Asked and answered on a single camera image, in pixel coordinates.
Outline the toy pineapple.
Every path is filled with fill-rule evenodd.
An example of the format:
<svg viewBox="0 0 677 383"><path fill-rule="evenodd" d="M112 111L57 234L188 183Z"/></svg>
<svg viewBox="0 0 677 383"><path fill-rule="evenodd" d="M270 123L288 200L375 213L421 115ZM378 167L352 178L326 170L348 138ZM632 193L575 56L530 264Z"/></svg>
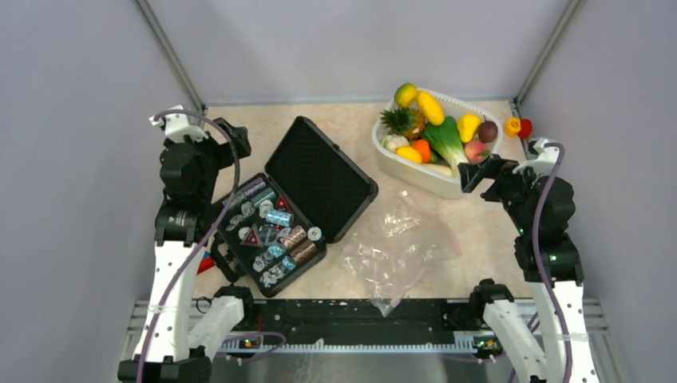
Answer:
<svg viewBox="0 0 677 383"><path fill-rule="evenodd" d="M417 109L397 107L381 111L380 121L391 134L404 136L407 140L416 140L426 128L426 118Z"/></svg>

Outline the clear pink-dotted zip bag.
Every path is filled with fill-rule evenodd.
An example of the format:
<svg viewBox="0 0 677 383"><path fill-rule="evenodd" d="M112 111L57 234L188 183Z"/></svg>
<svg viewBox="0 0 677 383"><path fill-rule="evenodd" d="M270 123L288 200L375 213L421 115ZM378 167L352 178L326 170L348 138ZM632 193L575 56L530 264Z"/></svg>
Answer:
<svg viewBox="0 0 677 383"><path fill-rule="evenodd" d="M340 259L386 318L428 274L460 256L451 228L400 191L375 220L347 238Z"/></svg>

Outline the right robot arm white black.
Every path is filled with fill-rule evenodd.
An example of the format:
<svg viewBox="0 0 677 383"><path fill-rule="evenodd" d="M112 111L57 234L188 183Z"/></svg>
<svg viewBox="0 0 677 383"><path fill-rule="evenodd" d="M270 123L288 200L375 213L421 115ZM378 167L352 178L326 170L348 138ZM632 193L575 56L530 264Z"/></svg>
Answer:
<svg viewBox="0 0 677 383"><path fill-rule="evenodd" d="M558 176L564 151L554 147L519 164L491 155L459 164L461 188L493 184L483 200L500 203L518 231L514 253L532 292L541 339L512 313L506 286L485 279L473 289L470 322L490 328L521 382L598 382L584 319L584 272L568 234L576 210L572 185Z"/></svg>

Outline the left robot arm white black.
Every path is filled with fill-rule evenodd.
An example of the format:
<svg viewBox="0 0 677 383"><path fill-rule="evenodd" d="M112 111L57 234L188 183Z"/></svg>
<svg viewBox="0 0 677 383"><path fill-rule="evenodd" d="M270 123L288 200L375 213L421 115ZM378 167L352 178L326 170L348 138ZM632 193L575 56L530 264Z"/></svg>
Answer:
<svg viewBox="0 0 677 383"><path fill-rule="evenodd" d="M213 359L228 333L255 322L256 309L228 293L216 298L190 326L192 292L208 240L224 218L231 198L212 202L223 168L240 168L250 156L245 127L218 118L226 141L175 116L159 125L166 135L160 154L163 202L155 218L154 278L145 323L133 355L118 365L121 382L208 382Z"/></svg>

